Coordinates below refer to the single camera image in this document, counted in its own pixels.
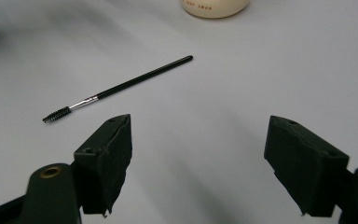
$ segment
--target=mascara wand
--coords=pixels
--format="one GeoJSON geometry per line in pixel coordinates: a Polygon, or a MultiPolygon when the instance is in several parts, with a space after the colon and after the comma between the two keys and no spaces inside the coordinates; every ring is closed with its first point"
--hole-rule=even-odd
{"type": "Polygon", "coordinates": [[[164,72],[166,72],[168,70],[171,70],[174,67],[177,67],[177,66],[179,66],[179,65],[181,65],[183,63],[190,62],[192,59],[193,59],[193,56],[190,55],[190,56],[187,56],[187,57],[185,57],[183,59],[175,61],[173,63],[169,63],[167,65],[164,65],[164,66],[162,66],[162,67],[160,67],[160,68],[158,68],[156,70],[153,70],[153,71],[148,72],[148,73],[146,73],[144,75],[141,75],[139,77],[136,77],[136,78],[133,78],[133,79],[131,79],[129,81],[121,83],[120,85],[115,86],[115,87],[113,87],[113,88],[111,88],[109,90],[102,91],[102,92],[100,92],[100,93],[98,93],[96,95],[93,95],[93,96],[91,96],[91,97],[89,97],[87,99],[84,99],[84,100],[80,101],[79,103],[77,103],[75,105],[66,106],[66,107],[64,107],[62,109],[59,109],[56,112],[51,113],[50,115],[45,117],[43,119],[43,121],[45,123],[51,123],[51,122],[53,122],[53,121],[55,121],[57,119],[60,119],[62,117],[67,116],[74,109],[78,109],[79,107],[81,107],[83,105],[89,105],[91,103],[94,103],[94,102],[96,102],[98,100],[101,100],[101,99],[107,97],[107,96],[115,94],[118,91],[123,91],[123,90],[127,89],[128,87],[131,87],[131,86],[136,85],[136,84],[138,84],[140,82],[143,82],[143,81],[145,81],[145,80],[147,80],[147,79],[149,79],[151,77],[157,76],[157,75],[159,75],[161,73],[164,73],[164,72]]]}

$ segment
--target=black brush handle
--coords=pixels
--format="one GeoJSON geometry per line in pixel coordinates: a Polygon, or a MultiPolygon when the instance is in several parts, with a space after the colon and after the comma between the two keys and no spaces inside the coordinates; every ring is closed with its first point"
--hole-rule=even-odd
{"type": "Polygon", "coordinates": [[[131,87],[131,86],[136,85],[136,84],[138,84],[140,82],[143,82],[143,81],[145,81],[145,80],[147,80],[147,79],[149,79],[151,77],[155,77],[155,76],[157,76],[157,75],[159,75],[159,74],[161,74],[163,72],[166,72],[166,71],[168,71],[170,69],[173,69],[174,67],[177,67],[177,66],[179,66],[179,65],[181,65],[183,63],[190,62],[192,59],[193,59],[193,56],[189,55],[189,56],[187,56],[187,57],[185,57],[183,59],[179,59],[178,61],[175,61],[173,63],[169,63],[169,64],[164,65],[164,66],[162,66],[162,67],[160,67],[160,68],[158,68],[156,70],[153,70],[153,71],[148,72],[148,73],[146,73],[144,75],[141,75],[139,77],[136,77],[136,78],[133,78],[133,79],[131,79],[129,81],[121,83],[120,85],[115,86],[115,87],[113,87],[113,88],[111,88],[109,90],[102,91],[102,92],[98,93],[96,96],[98,97],[98,99],[103,99],[103,98],[105,98],[107,96],[110,96],[110,95],[112,95],[112,94],[114,94],[114,93],[116,93],[118,91],[123,91],[123,90],[127,89],[128,87],[131,87]]]}

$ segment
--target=white background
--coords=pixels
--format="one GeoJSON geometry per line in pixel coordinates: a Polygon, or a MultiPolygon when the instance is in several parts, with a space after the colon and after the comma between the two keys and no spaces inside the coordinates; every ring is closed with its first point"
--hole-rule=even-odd
{"type": "Polygon", "coordinates": [[[358,1],[254,0],[204,20],[179,0],[0,1],[0,204],[131,114],[113,214],[83,223],[337,223],[302,217],[264,160],[269,116],[358,168],[358,1]],[[51,125],[42,118],[187,55],[194,60],[51,125]]]}

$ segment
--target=white bottle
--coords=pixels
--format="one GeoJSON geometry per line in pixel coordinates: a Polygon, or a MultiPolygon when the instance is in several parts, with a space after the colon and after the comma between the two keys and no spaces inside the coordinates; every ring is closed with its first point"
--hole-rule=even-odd
{"type": "Polygon", "coordinates": [[[250,0],[179,0],[190,14],[203,18],[223,18],[248,6],[250,0]]]}

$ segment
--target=silver ferrule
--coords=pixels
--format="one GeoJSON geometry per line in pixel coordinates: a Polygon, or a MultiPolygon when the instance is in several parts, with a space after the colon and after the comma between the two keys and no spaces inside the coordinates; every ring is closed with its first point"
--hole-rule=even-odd
{"type": "Polygon", "coordinates": [[[87,99],[84,99],[84,100],[82,100],[82,101],[80,101],[79,103],[77,103],[77,104],[75,104],[75,105],[71,105],[71,106],[69,106],[69,108],[72,110],[72,109],[76,109],[76,108],[79,108],[79,107],[81,107],[81,106],[83,106],[83,105],[89,105],[89,104],[91,104],[91,103],[94,103],[95,101],[97,101],[98,100],[98,97],[96,96],[96,95],[94,95],[94,96],[91,96],[91,97],[89,97],[89,98],[87,98],[87,99]]]}

